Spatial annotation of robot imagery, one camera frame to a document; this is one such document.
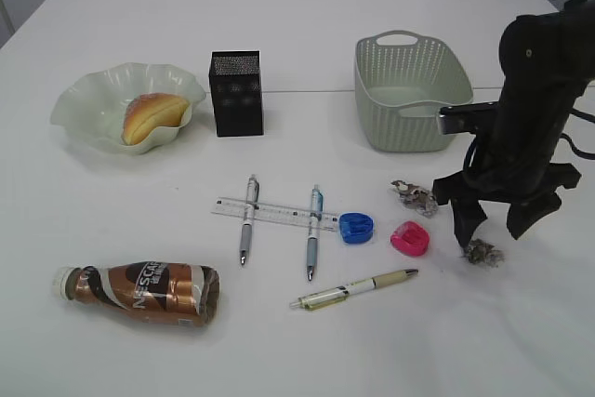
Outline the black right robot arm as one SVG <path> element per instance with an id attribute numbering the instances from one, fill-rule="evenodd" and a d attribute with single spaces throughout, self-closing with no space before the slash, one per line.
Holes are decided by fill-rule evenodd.
<path id="1" fill-rule="evenodd" d="M 551 158 L 594 79 L 594 9 L 520 16 L 503 32 L 498 55 L 499 99 L 442 107 L 437 118 L 442 134 L 474 137 L 462 169 L 432 186 L 437 203 L 452 207 L 460 246 L 487 219 L 482 202 L 509 205 L 507 228 L 518 239 L 561 207 L 558 188 L 577 186 L 578 170 Z"/>

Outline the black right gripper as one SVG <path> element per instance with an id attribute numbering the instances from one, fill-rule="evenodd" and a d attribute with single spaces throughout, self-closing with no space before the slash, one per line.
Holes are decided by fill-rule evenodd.
<path id="1" fill-rule="evenodd" d="M 432 193 L 439 205 L 451 202 L 454 233 L 458 244 L 469 245 L 477 228 L 487 220 L 479 201 L 509 203 L 507 229 L 518 240 L 545 216 L 556 212 L 562 200 L 559 187 L 573 189 L 581 179 L 579 171 L 569 163 L 530 166 L 511 176 L 495 166 L 482 169 L 473 162 L 469 151 L 463 168 L 450 176 L 435 179 Z"/>

